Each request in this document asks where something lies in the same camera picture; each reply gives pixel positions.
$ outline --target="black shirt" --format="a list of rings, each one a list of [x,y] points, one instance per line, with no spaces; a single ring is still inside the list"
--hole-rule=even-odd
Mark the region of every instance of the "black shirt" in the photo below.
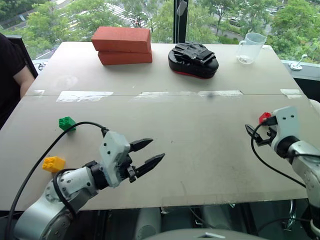
[[[0,33],[0,129],[20,100],[20,86],[13,76],[25,65],[20,47]]]

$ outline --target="white table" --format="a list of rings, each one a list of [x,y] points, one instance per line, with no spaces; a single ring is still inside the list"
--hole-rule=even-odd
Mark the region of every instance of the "white table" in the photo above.
[[[84,206],[85,210],[304,198],[306,192],[302,187],[256,159],[244,125],[257,125],[263,112],[296,106],[301,139],[320,147],[319,116],[303,94],[294,98],[281,94],[280,88],[299,88],[272,50],[264,49],[261,58],[267,60],[269,56],[270,60],[278,61],[274,63],[275,72],[280,73],[281,78],[270,78],[274,84],[259,87],[257,82],[261,82],[261,78],[268,79],[264,74],[257,79],[244,78],[247,66],[237,62],[234,62],[234,68],[242,71],[235,74],[226,70],[224,63],[233,61],[231,52],[235,46],[209,45],[210,49],[215,47],[224,48],[229,57],[221,55],[221,60],[218,58],[220,67],[216,76],[199,80],[170,71],[164,52],[164,49],[172,48],[170,44],[152,45],[152,64],[123,66],[102,66],[90,43],[62,44],[0,131],[0,210],[9,209],[34,162],[62,132],[58,128],[58,119],[65,116],[71,116],[77,122],[93,121],[106,125],[124,134],[130,142],[153,138],[154,142],[146,148],[131,153],[136,166],[149,157],[166,153],[150,173],[134,183],[125,180],[115,189],[102,190]],[[79,54],[67,68],[66,60],[73,58],[68,50],[74,54],[79,51],[87,54]],[[221,53],[219,50],[215,52],[217,56]],[[262,66],[259,67],[260,61],[259,58],[255,64],[263,70]],[[248,69],[249,73],[254,72],[254,65]],[[273,71],[264,73],[276,76]],[[232,75],[244,79],[234,79]],[[66,76],[70,76],[69,79],[75,76],[76,81],[62,84],[66,83]],[[211,97],[199,94],[200,91],[221,90],[241,90],[243,94]],[[110,91],[113,94],[94,99],[57,101],[61,91]],[[141,92],[157,93],[138,96]],[[66,159],[66,168],[81,167],[100,159],[101,140],[98,128],[79,126],[56,145],[50,156]],[[257,150],[272,166],[299,179],[291,166],[270,147]],[[32,204],[52,176],[39,167],[26,186],[17,210],[25,210]]]

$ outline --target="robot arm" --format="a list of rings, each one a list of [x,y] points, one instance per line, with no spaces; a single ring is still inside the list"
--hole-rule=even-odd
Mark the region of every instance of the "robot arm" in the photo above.
[[[269,139],[263,140],[248,124],[245,128],[258,146],[269,144],[303,179],[312,217],[311,229],[320,237],[320,150],[299,140],[298,114],[292,106],[275,110],[262,125],[268,126]]]
[[[138,168],[131,165],[129,153],[150,142],[152,139],[145,138],[128,143],[122,134],[108,131],[99,149],[101,161],[58,172],[41,197],[19,218],[14,228],[15,237],[20,240],[62,240],[76,212],[99,190],[115,188],[126,178],[132,183],[162,160],[164,153],[150,158]]]

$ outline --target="red brick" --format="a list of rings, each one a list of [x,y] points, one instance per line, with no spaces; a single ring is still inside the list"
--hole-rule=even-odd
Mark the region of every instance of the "red brick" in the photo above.
[[[99,51],[98,57],[103,65],[152,63],[152,53]]]
[[[150,53],[147,28],[100,26],[91,38],[97,51]]]

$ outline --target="plastic measuring cup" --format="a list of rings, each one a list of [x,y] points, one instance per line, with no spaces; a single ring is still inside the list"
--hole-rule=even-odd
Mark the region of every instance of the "plastic measuring cup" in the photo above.
[[[236,57],[242,64],[252,64],[258,57],[262,46],[267,40],[266,36],[256,32],[249,32],[244,40],[239,42]]]

